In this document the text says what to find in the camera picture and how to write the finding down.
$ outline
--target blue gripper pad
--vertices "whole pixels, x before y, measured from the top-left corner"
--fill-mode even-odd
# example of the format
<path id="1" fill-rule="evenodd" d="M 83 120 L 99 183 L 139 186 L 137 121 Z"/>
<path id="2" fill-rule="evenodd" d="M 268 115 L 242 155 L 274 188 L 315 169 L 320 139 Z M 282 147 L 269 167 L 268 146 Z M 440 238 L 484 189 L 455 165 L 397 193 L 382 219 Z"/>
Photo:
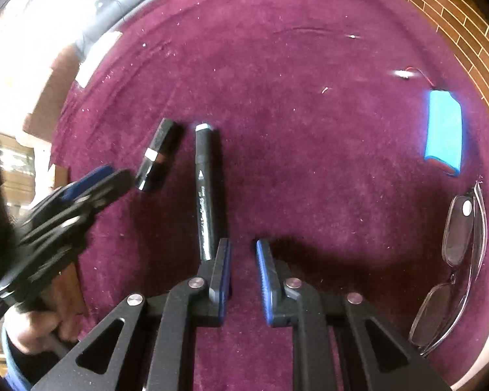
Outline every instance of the blue gripper pad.
<path id="1" fill-rule="evenodd" d="M 230 258 L 231 258 L 231 247 L 225 254 L 225 261 L 223 262 L 223 277 L 221 278 L 221 297 L 219 299 L 219 320 L 221 323 L 225 317 L 226 313 L 226 302 L 228 300 L 228 291 L 230 290 Z"/>
<path id="2" fill-rule="evenodd" d="M 99 166 L 96 169 L 90 171 L 80 180 L 69 184 L 64 194 L 61 196 L 62 201 L 65 203 L 81 196 L 90 187 L 97 184 L 99 181 L 105 179 L 109 175 L 114 173 L 114 168 L 111 165 Z"/>
<path id="3" fill-rule="evenodd" d="M 429 93 L 428 139 L 424 160 L 458 176 L 462 162 L 462 108 L 448 91 Z"/>
<path id="4" fill-rule="evenodd" d="M 256 244 L 257 264 L 261 279 L 261 294 L 266 323 L 272 326 L 274 320 L 274 308 L 280 294 L 280 285 L 275 264 L 270 251 L 268 241 L 259 240 Z"/>

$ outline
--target metal screw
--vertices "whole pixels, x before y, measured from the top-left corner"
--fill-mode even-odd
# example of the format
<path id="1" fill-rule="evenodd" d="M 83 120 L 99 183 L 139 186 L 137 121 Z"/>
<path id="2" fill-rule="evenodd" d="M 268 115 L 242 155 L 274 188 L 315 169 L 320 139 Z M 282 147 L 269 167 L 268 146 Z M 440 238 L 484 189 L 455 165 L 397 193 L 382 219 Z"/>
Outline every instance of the metal screw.
<path id="1" fill-rule="evenodd" d="M 205 285 L 205 280 L 203 278 L 199 278 L 199 276 L 196 276 L 195 278 L 192 278 L 190 281 L 188 281 L 188 286 L 190 288 L 202 288 Z"/>
<path id="2" fill-rule="evenodd" d="M 77 199 L 77 200 L 76 200 L 76 203 L 82 203 L 82 202 L 84 202 L 84 201 L 87 201 L 89 198 L 91 198 L 91 194 L 89 194 L 89 195 L 85 195 L 85 196 L 83 196 L 83 197 L 81 197 L 81 198 Z"/>
<path id="3" fill-rule="evenodd" d="M 462 213 L 464 213 L 464 216 L 469 216 L 472 212 L 472 204 L 470 200 L 465 200 L 464 204 L 462 206 Z"/>
<path id="4" fill-rule="evenodd" d="M 286 279 L 285 284 L 288 288 L 297 289 L 303 286 L 303 281 L 299 278 L 288 278 Z"/>
<path id="5" fill-rule="evenodd" d="M 106 204 L 107 204 L 107 202 L 105 201 L 105 199 L 100 198 L 99 200 L 96 200 L 93 205 L 94 205 L 95 209 L 99 209 L 100 207 L 103 207 Z"/>
<path id="6" fill-rule="evenodd" d="M 346 298 L 351 304 L 360 304 L 363 302 L 363 297 L 358 292 L 350 292 Z"/>
<path id="7" fill-rule="evenodd" d="M 143 302 L 143 296 L 139 294 L 131 294 L 126 298 L 128 305 L 138 305 Z"/>

